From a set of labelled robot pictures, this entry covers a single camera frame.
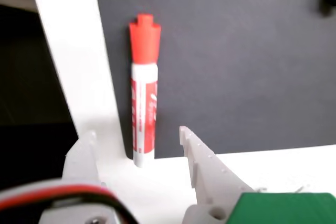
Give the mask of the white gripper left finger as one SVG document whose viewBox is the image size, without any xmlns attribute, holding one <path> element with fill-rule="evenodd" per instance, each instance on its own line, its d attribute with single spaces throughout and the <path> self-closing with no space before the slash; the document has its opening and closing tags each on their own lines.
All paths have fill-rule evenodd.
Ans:
<svg viewBox="0 0 336 224">
<path fill-rule="evenodd" d="M 82 135 L 66 154 L 62 184 L 84 182 L 103 186 L 97 167 L 97 136 L 94 131 Z M 39 223 L 115 223 L 116 213 L 100 204 L 81 202 L 79 198 L 56 201 L 44 210 Z"/>
</svg>

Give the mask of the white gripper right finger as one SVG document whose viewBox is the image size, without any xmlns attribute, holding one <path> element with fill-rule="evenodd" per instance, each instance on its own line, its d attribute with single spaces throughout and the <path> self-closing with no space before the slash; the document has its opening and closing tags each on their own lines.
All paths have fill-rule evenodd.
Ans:
<svg viewBox="0 0 336 224">
<path fill-rule="evenodd" d="M 179 128 L 197 204 L 187 208 L 182 223 L 227 223 L 243 193 L 254 193 L 188 127 Z"/>
</svg>

